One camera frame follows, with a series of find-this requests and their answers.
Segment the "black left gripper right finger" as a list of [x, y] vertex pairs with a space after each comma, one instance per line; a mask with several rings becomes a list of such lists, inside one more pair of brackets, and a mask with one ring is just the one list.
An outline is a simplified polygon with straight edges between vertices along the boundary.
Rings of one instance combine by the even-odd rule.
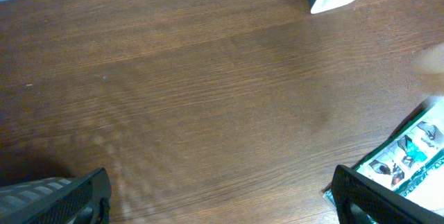
[[344, 165], [335, 168], [331, 190], [340, 224], [443, 224], [442, 216]]

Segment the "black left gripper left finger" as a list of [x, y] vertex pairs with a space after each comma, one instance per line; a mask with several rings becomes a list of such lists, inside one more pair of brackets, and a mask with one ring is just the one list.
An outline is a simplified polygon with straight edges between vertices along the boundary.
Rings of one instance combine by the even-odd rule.
[[108, 224], [111, 194], [104, 168], [2, 187], [1, 224]]

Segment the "green white package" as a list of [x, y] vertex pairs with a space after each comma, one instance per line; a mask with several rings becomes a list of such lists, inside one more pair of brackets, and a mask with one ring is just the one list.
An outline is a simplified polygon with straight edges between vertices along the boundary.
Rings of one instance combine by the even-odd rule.
[[[349, 168], [443, 217], [443, 97], [423, 101], [384, 143]], [[323, 197], [336, 210], [331, 184]]]

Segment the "white tube with gold cap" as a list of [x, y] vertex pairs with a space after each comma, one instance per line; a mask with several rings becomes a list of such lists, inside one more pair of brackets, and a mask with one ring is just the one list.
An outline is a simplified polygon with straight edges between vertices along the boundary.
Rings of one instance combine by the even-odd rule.
[[442, 74], [443, 43], [423, 51], [414, 60], [413, 68], [420, 74]]

